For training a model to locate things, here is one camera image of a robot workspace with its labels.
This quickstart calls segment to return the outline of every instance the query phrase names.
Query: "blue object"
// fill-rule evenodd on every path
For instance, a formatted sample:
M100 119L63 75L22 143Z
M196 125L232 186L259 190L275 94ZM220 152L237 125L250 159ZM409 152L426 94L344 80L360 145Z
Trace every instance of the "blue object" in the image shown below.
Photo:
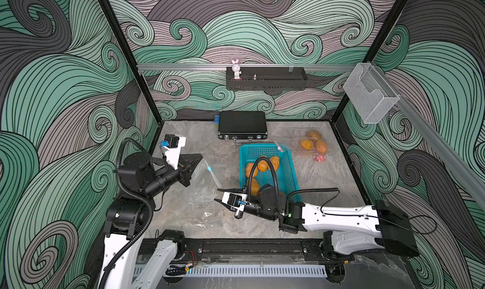
M279 156L279 168L276 170L276 178L278 180L278 188L284 194L288 194L295 190L298 190L298 181L296 180L295 167L293 165L292 155L290 150L280 145L284 152L278 150L274 143L260 143L260 144L247 144L242 145L239 149L239 187L246 184L246 165L248 163L254 163L260 156L267 156L271 158L273 156ZM273 177L271 171L268 168L265 172L258 172L258 175L254 177L260 187L266 184L273 186ZM294 195L295 201L301 201L300 195Z

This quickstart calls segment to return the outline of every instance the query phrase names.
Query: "wire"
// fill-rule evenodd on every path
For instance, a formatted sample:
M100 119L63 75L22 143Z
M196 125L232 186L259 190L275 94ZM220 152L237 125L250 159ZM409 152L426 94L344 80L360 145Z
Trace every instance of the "wire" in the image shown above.
M340 190L338 188L315 188L315 189L301 189L301 190L295 190L293 192L288 193L286 196L286 206L285 206L285 212L288 214L288 207L289 207L289 199L295 195L295 194L304 194L307 192L332 192L332 191L338 191L340 193Z
M281 207L281 204L279 202L279 190L278 190L278 180L276 179L276 171L273 166L273 163L271 163L270 159L268 159L267 157L259 157L258 159L256 159L256 161L253 164L253 167L251 169L251 172L249 173L249 178L248 178L247 201L251 202L251 185L253 180L253 173L258 167L258 163L262 160L268 163L268 167L270 168L270 171L271 171L271 176L273 177L273 186L275 188L275 198L276 198L276 210L278 210L278 213L284 214L285 212L283 211L283 208Z
M324 214L324 215L336 215L336 216L358 216L358 217L364 216L364 214L334 214L334 213L323 213L323 211L322 211L322 208L321 208L321 207L320 207L320 212L321 212L322 214ZM397 227L401 227L401 228L403 228L403 229L406 229L406 230L409 230L409 231L411 231L411 232L414 232L414 233L417 233L417 234L421 234L421 235L424 235L424 234L431 234L431 233L435 232L435 231L436 231L436 229L438 229L438 222L437 222L436 220L434 220L434 219L433 219L431 216L429 216L429 215L424 215L424 214L421 214L421 215L416 215L416 216L410 217L410 218L409 218L409 220L415 219L415 218L417 218L417 217L428 217L428 218L432 219L432 220L434 221L434 228L433 228L433 230L431 230L431 231L429 231L429 232L419 232L419 231L415 231L415 230L413 230L413 229L409 229L409 228L403 227L403 226L401 226L401 225L398 225L398 224L396 224L396 223L393 223L393 222L391 222L391 221L388 221L388 220L383 219L383 218L378 217L378 216L366 215L366 217L373 217L373 218L375 218L375 219L380 219L380 220L383 220L383 221L385 221L385 222L387 222L387 223L390 223L390 224L396 225Z
M334 265L334 266L330 266L330 267L328 267L328 268L327 268L327 267L325 267L325 269L330 270L330 269L333 269L333 268L337 268L337 267L342 266L342 265L344 265L344 264L346 264L346 263L348 263L348 262L349 262L349 261L347 261L347 260L346 260L346 261L343 261L343 262L339 262L338 264L336 264L336 265Z
M332 197L330 200L326 201L323 205L320 206L320 208L324 207L326 204L328 204L331 200L333 200L334 198L336 198L338 195L340 194L340 189L337 188L337 193L334 197Z
M157 211L160 211L161 210L161 206L163 206L163 196L165 195L165 192L167 192L167 190L163 191L163 193L161 194L161 203L160 203L160 208L158 209L155 209L154 211L157 212Z
M197 261L196 261L196 258L195 258L195 257L194 257L194 255L193 255L192 250L190 250L190 249L189 249L188 251L185 251L185 252L190 252L190 253L192 254L193 266L195 267L195 266L197 265Z
M175 265L170 265L170 267L165 272L165 274L168 276L178 276L178 275L184 275L186 273L187 271L185 270L185 267L178 267Z

